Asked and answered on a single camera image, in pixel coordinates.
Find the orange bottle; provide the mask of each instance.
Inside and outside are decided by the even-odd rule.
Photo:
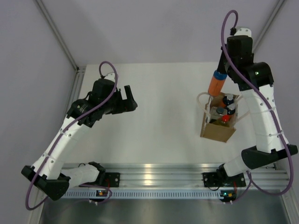
[[[209,89],[207,91],[212,97],[216,97],[220,94],[227,76],[227,74],[221,74],[217,71],[214,72]]]

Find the white tabletop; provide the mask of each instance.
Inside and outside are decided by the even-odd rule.
[[[104,115],[73,150],[67,162],[223,163],[255,145],[250,116],[236,124],[227,143],[199,136],[203,112],[196,96],[207,91],[217,63],[116,64],[118,88],[130,85],[138,104],[134,112]],[[99,79],[98,65],[88,65],[80,98]],[[112,70],[105,66],[103,74]],[[222,89],[239,94],[227,78]],[[207,96],[201,101],[205,104]],[[239,115],[248,110],[241,100]]]

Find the purple cable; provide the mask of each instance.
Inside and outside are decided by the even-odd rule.
[[[223,24],[222,24],[222,28],[221,28],[221,45],[222,45],[223,53],[224,53],[224,55],[225,55],[225,57],[226,57],[229,65],[232,67],[232,69],[235,71],[235,73],[237,73],[238,76],[259,95],[259,97],[267,105],[268,109],[272,109],[271,105],[269,104],[269,102],[267,101],[267,99],[263,96],[263,94],[250,81],[248,81],[245,78],[244,75],[242,75],[242,73],[236,68],[236,66],[234,65],[234,63],[232,62],[232,60],[230,59],[230,57],[228,55],[228,51],[226,49],[225,42],[224,42],[224,30],[225,30],[225,25],[226,25],[226,22],[228,20],[228,17],[232,13],[234,13],[236,15],[236,20],[235,20],[234,28],[235,28],[235,26],[237,25],[237,22],[238,22],[238,12],[235,11],[235,10],[229,11],[228,14],[224,18],[224,21],[223,21]],[[277,129],[277,132],[279,133],[280,140],[281,140],[282,144],[285,147],[285,151],[286,151],[286,154],[287,154],[287,157],[288,157],[288,161],[289,161],[289,165],[290,165],[290,180],[289,180],[289,183],[288,183],[288,185],[286,186],[286,188],[283,191],[281,191],[279,193],[270,193],[268,191],[265,191],[265,190],[261,189],[259,186],[257,186],[257,184],[252,180],[252,177],[251,177],[250,173],[247,173],[247,175],[248,175],[248,178],[250,179],[250,181],[252,182],[252,184],[257,189],[259,189],[261,192],[263,192],[265,194],[268,194],[268,195],[272,195],[272,196],[280,196],[280,195],[283,195],[284,193],[286,193],[291,188],[291,186],[293,184],[293,180],[294,180],[294,170],[293,170],[293,162],[292,162],[292,158],[291,158],[289,147],[287,146],[287,144],[286,144],[283,136],[280,134],[281,130],[280,130],[280,127],[279,127],[279,122],[278,122],[278,120],[276,118],[276,115],[275,115],[274,111],[270,110],[270,113],[271,113],[271,115],[273,117],[273,120],[274,120],[274,123],[275,123],[275,127]]]
[[[106,188],[106,187],[102,187],[102,186],[94,186],[94,185],[88,185],[88,184],[81,184],[80,187],[89,187],[89,188],[100,188],[100,189],[105,189],[109,192],[109,195],[107,198],[105,198],[103,201],[101,202],[98,202],[97,204],[103,204],[105,202],[107,202],[110,197],[112,196],[112,191],[109,189],[109,188]],[[69,208],[71,208],[72,206],[80,203],[80,202],[89,202],[89,199],[82,199],[82,200],[78,200],[78,201],[75,201],[71,204],[69,204],[68,206],[66,206],[61,212],[59,212],[57,215],[55,215],[54,217],[50,214],[49,212],[49,209],[46,209],[46,215],[47,215],[47,218],[49,220],[54,220],[54,219],[57,219],[59,216],[61,216],[66,210],[68,210]]]
[[[115,90],[116,90],[116,86],[117,86],[117,81],[118,81],[118,75],[117,75],[117,71],[115,69],[115,67],[108,61],[103,61],[100,66],[99,66],[99,70],[101,70],[101,67],[104,65],[104,64],[109,64],[114,72],[114,75],[115,75],[115,83],[114,83],[114,86],[113,86],[113,89],[111,91],[111,93],[107,96],[106,99],[104,99],[99,105],[97,105],[96,107],[92,108],[91,110],[87,111],[86,113],[82,114],[81,116],[79,116],[78,118],[76,118],[75,120],[73,120],[68,126],[65,127],[65,129],[63,130],[63,132],[66,132],[73,124],[75,124],[77,121],[79,121],[80,119],[82,119],[83,117],[86,117],[88,114],[94,112],[95,110],[99,109],[101,106],[103,106],[111,97],[112,95],[114,94]],[[27,194],[26,194],[26,199],[25,199],[25,206],[26,206],[26,209],[27,210],[34,210],[36,208],[38,208],[39,206],[42,205],[42,203],[44,203],[47,199],[48,199],[48,196],[45,197],[38,205],[34,206],[34,207],[30,207],[29,206],[29,196],[30,196],[30,192],[32,190],[32,187],[34,185],[34,182],[36,181],[36,178],[38,176],[38,174],[40,173],[40,171],[42,170],[42,168],[44,167],[44,165],[46,164],[49,156],[52,154],[53,150],[55,149],[57,143],[59,142],[59,140],[61,139],[61,137],[63,136],[63,134],[60,134],[58,135],[58,137],[56,138],[54,144],[52,145],[49,153],[48,153],[48,157],[46,157],[44,159],[44,161],[42,162],[41,166],[39,167],[39,169],[37,170],[36,174],[34,175],[29,187],[28,187],[28,191],[27,191]]]

